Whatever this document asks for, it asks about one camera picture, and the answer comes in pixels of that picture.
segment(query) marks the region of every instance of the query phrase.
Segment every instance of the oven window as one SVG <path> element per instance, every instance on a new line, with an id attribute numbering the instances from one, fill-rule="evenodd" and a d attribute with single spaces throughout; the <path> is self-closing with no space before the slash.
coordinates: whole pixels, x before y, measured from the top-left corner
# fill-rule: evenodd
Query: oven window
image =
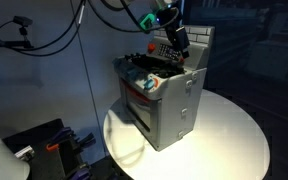
<path id="1" fill-rule="evenodd" d="M 127 92 L 127 107 L 135 115 L 137 120 L 143 125 L 143 127 L 150 131 L 151 129 L 151 116 L 149 102 L 145 102 L 135 95 Z"/>

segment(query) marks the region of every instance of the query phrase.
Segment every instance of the oven handle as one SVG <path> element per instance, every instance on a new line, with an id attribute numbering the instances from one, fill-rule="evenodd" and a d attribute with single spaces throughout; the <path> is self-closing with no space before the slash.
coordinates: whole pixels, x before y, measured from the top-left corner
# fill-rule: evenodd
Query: oven handle
<path id="1" fill-rule="evenodd" d="M 149 103 L 151 100 L 148 99 L 147 97 L 145 97 L 143 94 L 137 92 L 135 89 L 133 89 L 130 85 L 128 85 L 123 79 L 122 79 L 123 85 L 126 87 L 126 89 L 133 95 L 135 96 L 137 99 L 145 102 L 145 103 Z"/>

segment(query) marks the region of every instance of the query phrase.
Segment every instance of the table top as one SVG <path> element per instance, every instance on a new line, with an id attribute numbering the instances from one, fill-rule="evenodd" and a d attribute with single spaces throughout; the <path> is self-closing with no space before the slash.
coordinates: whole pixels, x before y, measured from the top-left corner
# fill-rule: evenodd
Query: table top
<path id="1" fill-rule="evenodd" d="M 256 122 L 243 109 L 203 90 L 194 130 L 157 152 L 116 101 L 103 134 L 114 161 L 133 179 L 263 179 L 270 153 Z"/>

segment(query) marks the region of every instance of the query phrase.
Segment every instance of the white round table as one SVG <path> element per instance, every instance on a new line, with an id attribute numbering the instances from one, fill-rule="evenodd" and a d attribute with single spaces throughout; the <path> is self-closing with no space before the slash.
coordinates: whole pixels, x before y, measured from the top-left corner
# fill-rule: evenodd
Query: white round table
<path id="1" fill-rule="evenodd" d="M 256 122 L 231 101 L 203 90 L 194 130 L 155 151 L 116 101 L 103 133 L 114 161 L 131 178 L 257 180 L 269 161 L 267 140 Z"/>

